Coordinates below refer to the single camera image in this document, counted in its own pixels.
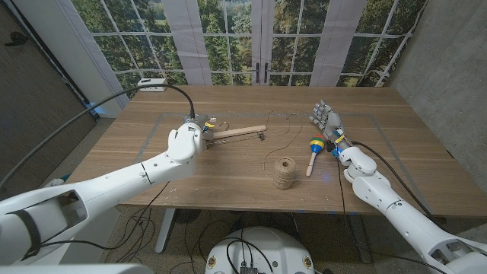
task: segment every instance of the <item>door handle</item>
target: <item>door handle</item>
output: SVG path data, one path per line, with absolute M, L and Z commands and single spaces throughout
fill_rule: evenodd
M 264 84 L 267 83 L 267 68 L 269 67 L 269 63 L 264 65 Z
M 260 73 L 259 73 L 259 63 L 256 64 L 256 83 L 259 83 Z
M 23 35 L 22 33 L 18 31 L 14 31 L 13 33 L 10 33 L 10 38 L 12 41 L 10 43 L 6 43 L 6 46 L 19 46 L 19 45 L 24 45 L 29 38 Z

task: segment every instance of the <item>maraca handle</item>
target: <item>maraca handle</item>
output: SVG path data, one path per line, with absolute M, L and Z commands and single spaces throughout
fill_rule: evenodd
M 311 171 L 313 171 L 314 158 L 316 156 L 317 156 L 317 154 L 314 152 L 311 154 L 311 160 L 310 160 L 310 163 L 308 164 L 307 169 L 306 169 L 306 177 L 311 176 Z

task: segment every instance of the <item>table leg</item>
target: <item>table leg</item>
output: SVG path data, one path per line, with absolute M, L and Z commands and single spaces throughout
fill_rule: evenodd
M 355 236 L 357 243 L 364 248 L 370 249 L 367 242 L 367 235 L 365 234 L 364 223 L 360 215 L 349 215 L 350 224 L 352 226 L 352 233 Z M 358 248 L 360 252 L 360 259 L 364 263 L 372 263 L 372 255 L 367 250 Z
M 159 231 L 158 242 L 155 244 L 155 252 L 163 253 L 166 250 L 170 230 L 173 227 L 174 213 L 176 209 L 166 209 L 162 219 L 161 230 Z

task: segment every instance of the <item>power strip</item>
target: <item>power strip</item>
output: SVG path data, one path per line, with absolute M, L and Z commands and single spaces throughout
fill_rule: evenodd
M 144 84 L 167 84 L 166 78 L 142 78 L 137 83 L 138 86 Z M 165 91 L 166 87 L 141 88 L 140 91 Z

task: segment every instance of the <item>window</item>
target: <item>window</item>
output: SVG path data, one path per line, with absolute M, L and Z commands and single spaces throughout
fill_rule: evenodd
M 250 85 L 251 0 L 198 0 L 215 85 Z
M 337 86 L 382 86 L 424 7 L 425 0 L 368 0 Z
M 72 0 L 123 88 L 140 78 L 187 84 L 161 2 Z
M 310 85 L 329 0 L 276 0 L 271 85 Z

